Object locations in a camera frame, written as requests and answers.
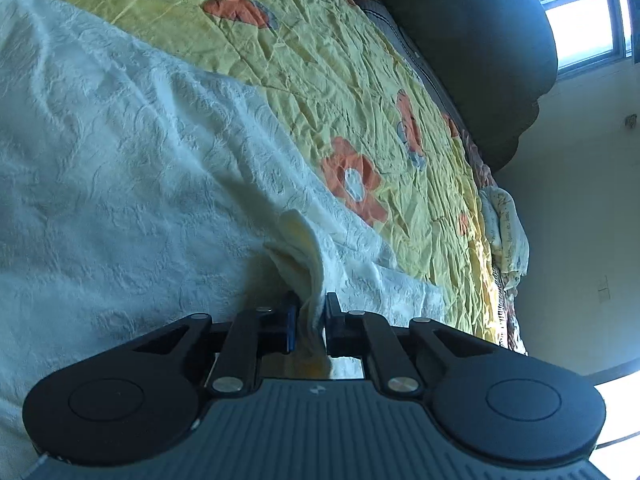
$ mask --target wall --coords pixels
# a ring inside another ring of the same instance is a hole
[[[556,83],[496,175],[529,237],[516,312],[531,355],[591,374],[640,357],[640,69]]]

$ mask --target metal rivet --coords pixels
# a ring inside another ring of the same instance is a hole
[[[234,394],[242,390],[244,383],[237,377],[219,377],[211,387],[221,394]]]
[[[389,382],[386,385],[391,390],[399,394],[414,392],[420,387],[418,381],[412,379],[411,377],[394,377],[392,379],[389,379]]]

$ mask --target wrinkled fabric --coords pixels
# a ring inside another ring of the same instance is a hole
[[[362,200],[342,193],[351,184],[344,174],[329,175],[327,184],[389,243],[401,269],[443,289],[448,324],[496,340],[490,250],[459,141],[414,70],[353,2],[65,1],[258,88],[321,178],[324,163],[342,153],[335,140],[347,141],[380,182],[363,186]],[[366,177],[360,174],[363,183]],[[468,228],[460,229],[460,219]]]
[[[499,218],[500,251],[494,253],[495,262],[502,273],[504,290],[515,289],[529,267],[529,240],[522,228],[513,198],[497,186],[481,189]]]
[[[482,202],[482,217],[484,218],[484,234],[491,247],[491,254],[502,254],[502,239],[500,238],[500,219],[484,189],[478,190]]]
[[[460,131],[460,139],[465,147],[466,160],[471,166],[474,174],[474,180],[478,188],[487,186],[497,186],[491,169],[484,163],[480,155],[480,151],[468,131],[464,128]]]
[[[230,320],[293,288],[325,372],[326,292],[442,320],[256,89],[59,0],[0,6],[0,478],[35,459],[20,409],[38,380],[192,312]]]

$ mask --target white blanket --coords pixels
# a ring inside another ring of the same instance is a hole
[[[0,9],[0,479],[34,460],[39,379],[188,313],[292,287],[315,349],[329,290],[393,324],[442,318],[258,91],[57,0]]]
[[[478,190],[484,228],[495,263],[504,280],[504,290],[516,294],[529,267],[529,240],[522,228],[513,198],[497,186]]]

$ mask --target black round pad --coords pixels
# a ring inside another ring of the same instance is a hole
[[[126,352],[124,359],[105,353],[44,378],[27,395],[22,420],[40,452],[109,466],[169,448],[197,413],[194,387],[165,356]]]
[[[583,377],[506,351],[460,360],[437,386],[432,408],[462,446],[522,465],[587,456],[605,418],[604,401]]]
[[[526,404],[522,399],[532,399]],[[494,384],[486,394],[494,412],[506,418],[533,422],[552,416],[560,409],[560,394],[548,384],[531,379],[510,379]]]
[[[107,422],[133,415],[144,400],[142,388],[130,381],[98,379],[77,388],[69,407],[80,418]]]

